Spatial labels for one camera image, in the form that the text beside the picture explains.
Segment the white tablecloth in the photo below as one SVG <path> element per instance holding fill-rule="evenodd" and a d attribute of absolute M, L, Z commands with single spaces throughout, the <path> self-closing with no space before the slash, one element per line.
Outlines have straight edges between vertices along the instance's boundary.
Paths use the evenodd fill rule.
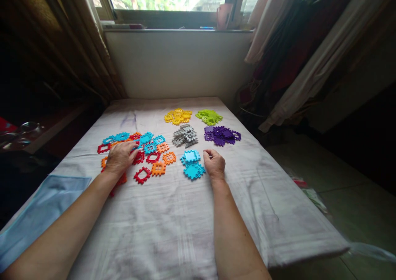
<path fill-rule="evenodd" d="M 163 135 L 169 152 L 179 159 L 184 145 L 172 144 L 179 126 L 164 121 L 175 108 L 193 112 L 190 124 L 199 143 L 188 149 L 198 150 L 202 157 L 204 149 L 214 148 L 225 158 L 227 182 L 268 267 L 348 249 L 337 230 L 218 98 L 114 101 L 53 174 L 95 178 L 108 154 L 98 154 L 98 145 L 120 132 Z M 240 132 L 242 140 L 224 147 L 206 142 L 206 125 L 195 117 L 201 109 L 222 115 L 218 125 Z M 178 160 L 166 167 L 165 175 L 139 185 L 133 176 L 143 166 L 151 169 L 146 162 L 131 167 L 128 182 L 106 202 L 69 279 L 216 277 L 208 175 L 191 182 Z"/>

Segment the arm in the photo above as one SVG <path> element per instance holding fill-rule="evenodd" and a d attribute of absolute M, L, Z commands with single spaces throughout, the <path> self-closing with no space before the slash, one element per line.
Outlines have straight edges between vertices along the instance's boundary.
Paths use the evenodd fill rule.
<path fill-rule="evenodd" d="M 3 273 L 4 279 L 66 279 L 121 175 L 137 154 L 134 142 L 114 146 L 106 169 L 80 197 Z"/>
<path fill-rule="evenodd" d="M 225 181 L 226 162 L 214 150 L 203 153 L 214 197 L 214 254 L 220 279 L 271 279 Z"/>

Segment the tiled floor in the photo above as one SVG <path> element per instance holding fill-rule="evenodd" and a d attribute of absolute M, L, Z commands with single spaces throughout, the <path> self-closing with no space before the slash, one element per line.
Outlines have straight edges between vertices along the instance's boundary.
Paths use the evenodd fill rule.
<path fill-rule="evenodd" d="M 266 148 L 313 187 L 332 222 L 351 242 L 396 254 L 396 197 L 305 135 L 287 133 L 287 143 Z M 396 279 L 396 263 L 361 255 L 314 260 L 271 271 L 277 279 Z"/>

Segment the green toy piece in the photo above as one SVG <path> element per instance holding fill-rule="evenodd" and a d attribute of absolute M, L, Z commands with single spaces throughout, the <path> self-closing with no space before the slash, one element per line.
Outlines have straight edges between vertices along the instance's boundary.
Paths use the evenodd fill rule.
<path fill-rule="evenodd" d="M 216 125 L 221 120 L 223 120 L 223 117 L 216 113 L 214 110 L 207 109 L 198 111 L 195 117 L 201 119 L 207 125 Z"/>

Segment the blue cloth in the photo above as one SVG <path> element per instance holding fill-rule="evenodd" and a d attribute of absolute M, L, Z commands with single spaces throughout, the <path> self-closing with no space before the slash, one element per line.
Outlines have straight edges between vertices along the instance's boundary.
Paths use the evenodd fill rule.
<path fill-rule="evenodd" d="M 48 176 L 13 224 L 0 235 L 4 272 L 88 187 L 91 178 Z"/>

